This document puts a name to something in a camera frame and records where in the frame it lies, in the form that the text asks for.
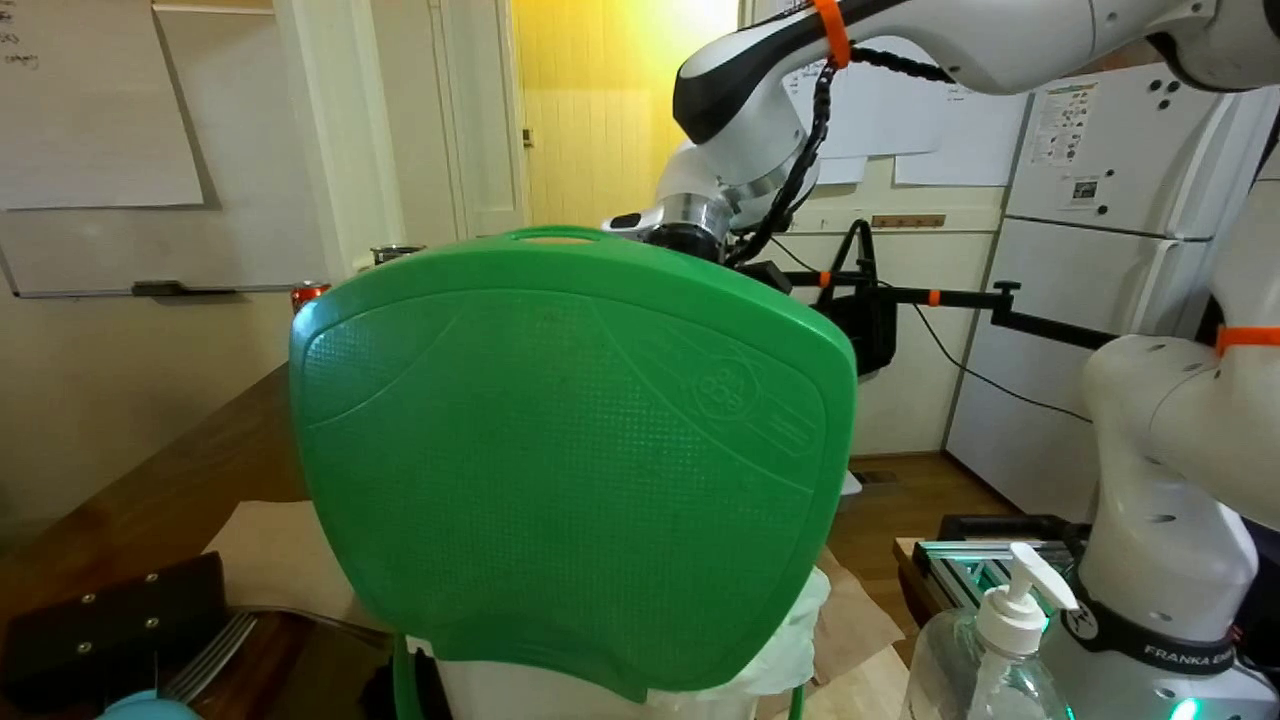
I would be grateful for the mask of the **whiteboard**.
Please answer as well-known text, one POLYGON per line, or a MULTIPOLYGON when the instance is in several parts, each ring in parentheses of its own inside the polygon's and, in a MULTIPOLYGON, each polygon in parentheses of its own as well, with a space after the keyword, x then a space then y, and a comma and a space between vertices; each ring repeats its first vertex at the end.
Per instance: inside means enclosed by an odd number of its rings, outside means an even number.
POLYGON ((151 0, 0 0, 0 207, 199 199, 151 0))

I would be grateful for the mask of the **black box on table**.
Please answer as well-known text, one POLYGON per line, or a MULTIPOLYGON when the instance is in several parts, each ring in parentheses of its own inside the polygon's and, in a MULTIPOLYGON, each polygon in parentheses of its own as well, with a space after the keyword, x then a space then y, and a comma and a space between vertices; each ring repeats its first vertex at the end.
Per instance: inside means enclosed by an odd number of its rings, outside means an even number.
POLYGON ((224 562, 185 562, 78 590, 7 625, 0 690, 25 712, 151 686, 227 625, 224 562))

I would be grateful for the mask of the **hand sanitizer pump bottle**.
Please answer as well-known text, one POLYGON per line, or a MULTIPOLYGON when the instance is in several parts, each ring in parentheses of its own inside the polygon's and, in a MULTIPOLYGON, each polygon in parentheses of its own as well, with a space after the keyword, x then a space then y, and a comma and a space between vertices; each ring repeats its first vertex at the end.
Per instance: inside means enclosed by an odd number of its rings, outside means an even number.
POLYGON ((1012 574, 922 625, 905 690, 905 720, 1075 720, 1038 658, 1052 611, 1075 611, 1068 578, 1024 538, 1012 574))

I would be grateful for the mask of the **white bin with liner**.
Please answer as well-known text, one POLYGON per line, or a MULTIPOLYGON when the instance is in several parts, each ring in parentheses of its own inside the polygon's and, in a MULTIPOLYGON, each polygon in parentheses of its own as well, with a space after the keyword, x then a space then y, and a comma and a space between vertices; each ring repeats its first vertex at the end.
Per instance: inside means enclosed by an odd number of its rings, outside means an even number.
POLYGON ((817 677, 817 625, 830 601, 824 566, 808 566, 764 642, 725 677, 612 677, 516 658, 439 658, 451 720, 759 720, 817 677))

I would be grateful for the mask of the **white refrigerator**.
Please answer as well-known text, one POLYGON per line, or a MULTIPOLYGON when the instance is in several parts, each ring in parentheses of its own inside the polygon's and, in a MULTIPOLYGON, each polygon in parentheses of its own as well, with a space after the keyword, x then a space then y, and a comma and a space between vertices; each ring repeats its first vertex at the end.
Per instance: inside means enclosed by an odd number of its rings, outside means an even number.
MULTIPOLYGON (((1191 336, 1213 245, 1237 219, 1277 93, 1204 93, 1163 64, 1031 93, 987 285, 1016 307, 1106 336, 1191 336)), ((1020 510, 1089 519, 1089 352, 978 316, 942 448, 1020 510)))

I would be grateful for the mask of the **aluminium frame stand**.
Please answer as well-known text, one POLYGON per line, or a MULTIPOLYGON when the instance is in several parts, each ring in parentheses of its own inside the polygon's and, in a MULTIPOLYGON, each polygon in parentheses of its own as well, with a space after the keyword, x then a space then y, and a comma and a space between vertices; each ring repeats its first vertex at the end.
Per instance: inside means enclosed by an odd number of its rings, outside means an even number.
POLYGON ((1012 574, 1012 542, 1027 538, 1062 578, 1089 542, 1089 523, 1060 517, 951 510, 930 537, 894 538, 894 578, 915 625, 949 608, 974 608, 1012 574))

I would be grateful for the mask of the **brown paper sheet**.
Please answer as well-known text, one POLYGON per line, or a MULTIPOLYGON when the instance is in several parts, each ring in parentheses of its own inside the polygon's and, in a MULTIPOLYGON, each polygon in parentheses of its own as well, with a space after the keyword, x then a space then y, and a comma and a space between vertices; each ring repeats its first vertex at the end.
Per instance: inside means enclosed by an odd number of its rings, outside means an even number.
MULTIPOLYGON (((239 501, 207 538, 224 558, 227 601, 308 621, 377 621, 357 605, 308 501, 239 501)), ((894 720, 907 668, 901 627, 836 558, 818 558, 796 621, 727 685, 619 700, 589 681, 490 658, 445 658, 445 702, 456 720, 894 720)))

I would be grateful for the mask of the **green bin lid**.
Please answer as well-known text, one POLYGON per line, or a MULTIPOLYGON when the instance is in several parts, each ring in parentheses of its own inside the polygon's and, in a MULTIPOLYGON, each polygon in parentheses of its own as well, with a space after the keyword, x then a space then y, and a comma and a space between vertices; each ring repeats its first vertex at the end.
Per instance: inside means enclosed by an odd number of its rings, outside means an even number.
POLYGON ((293 316, 300 475, 357 601, 439 658, 725 677, 817 562, 857 352, 595 229, 411 251, 293 316))

